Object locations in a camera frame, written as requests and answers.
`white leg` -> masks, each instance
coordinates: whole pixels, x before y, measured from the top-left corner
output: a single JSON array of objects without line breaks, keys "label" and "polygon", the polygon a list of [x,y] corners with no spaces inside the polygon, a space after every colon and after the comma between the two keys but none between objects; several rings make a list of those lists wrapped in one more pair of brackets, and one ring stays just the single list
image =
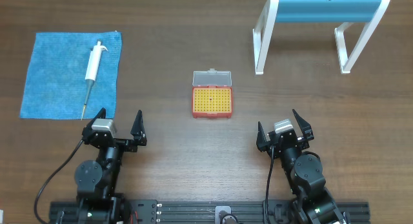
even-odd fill
[{"label": "white leg", "polygon": [[264,74],[265,59],[267,58],[268,47],[270,46],[272,30],[276,23],[278,1],[279,0],[267,0],[258,18],[256,27],[252,30],[256,75]]},{"label": "white leg", "polygon": [[381,18],[383,17],[386,9],[388,7],[390,0],[381,0],[379,8],[376,10],[376,13],[373,15],[372,20],[369,23],[364,25],[363,31],[359,37],[359,40],[356,43],[356,46],[353,49],[353,52],[350,54],[350,57],[347,58],[347,50],[344,41],[344,30],[347,29],[352,23],[343,23],[341,26],[337,27],[334,30],[336,35],[337,43],[337,52],[339,57],[340,69],[342,74],[350,73],[351,68],[359,57],[361,51],[365,47],[368,39],[370,39],[377,25],[379,24]]}]

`wooden table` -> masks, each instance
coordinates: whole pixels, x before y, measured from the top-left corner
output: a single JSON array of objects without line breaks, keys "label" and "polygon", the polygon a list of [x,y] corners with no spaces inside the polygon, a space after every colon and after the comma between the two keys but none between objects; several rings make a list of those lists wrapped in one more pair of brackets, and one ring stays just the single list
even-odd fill
[{"label": "wooden table", "polygon": [[[0,209],[6,223],[35,223],[33,202],[68,157],[87,120],[19,119],[36,32],[122,32],[115,122],[130,137],[143,111],[147,147],[125,154],[117,191],[131,199],[261,201],[270,158],[257,122],[311,125],[336,200],[370,202],[373,223],[410,223],[413,210],[413,0],[392,0],[349,75],[334,27],[276,25],[265,75],[254,75],[252,28],[266,0],[0,0]],[[348,30],[352,48],[362,25]],[[191,116],[192,72],[230,70],[231,119]],[[95,159],[84,146],[39,204],[73,200],[74,170]],[[270,199],[291,199],[276,161]]]}]

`open box lid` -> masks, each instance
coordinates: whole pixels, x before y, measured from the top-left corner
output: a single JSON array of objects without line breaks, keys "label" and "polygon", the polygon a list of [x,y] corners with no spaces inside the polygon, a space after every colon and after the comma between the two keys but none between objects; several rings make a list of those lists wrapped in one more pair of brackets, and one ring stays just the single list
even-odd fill
[{"label": "open box lid", "polygon": [[219,87],[231,87],[231,72],[230,71],[216,71],[211,68],[208,71],[194,71],[194,78],[192,80],[192,86],[205,87],[205,86],[219,86]]}]

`pipette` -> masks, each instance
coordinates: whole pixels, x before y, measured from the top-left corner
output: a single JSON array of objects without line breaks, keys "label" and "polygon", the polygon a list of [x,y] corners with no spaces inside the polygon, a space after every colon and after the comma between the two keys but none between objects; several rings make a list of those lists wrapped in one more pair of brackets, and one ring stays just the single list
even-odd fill
[{"label": "pipette", "polygon": [[88,89],[86,92],[85,102],[83,103],[83,111],[82,111],[81,119],[83,119],[83,116],[85,114],[86,105],[88,103],[90,91],[96,81],[97,69],[99,68],[99,62],[101,60],[102,51],[103,50],[108,51],[108,49],[105,46],[102,46],[101,44],[102,44],[102,41],[97,40],[96,46],[94,46],[93,50],[90,52],[88,69],[86,71],[86,77],[85,77],[86,85]]}]

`blue panel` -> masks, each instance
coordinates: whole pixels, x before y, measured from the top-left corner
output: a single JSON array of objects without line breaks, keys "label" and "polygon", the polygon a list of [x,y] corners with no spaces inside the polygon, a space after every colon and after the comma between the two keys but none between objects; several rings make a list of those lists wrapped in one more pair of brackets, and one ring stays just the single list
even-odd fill
[{"label": "blue panel", "polygon": [[381,0],[279,0],[277,23],[369,22]]}]

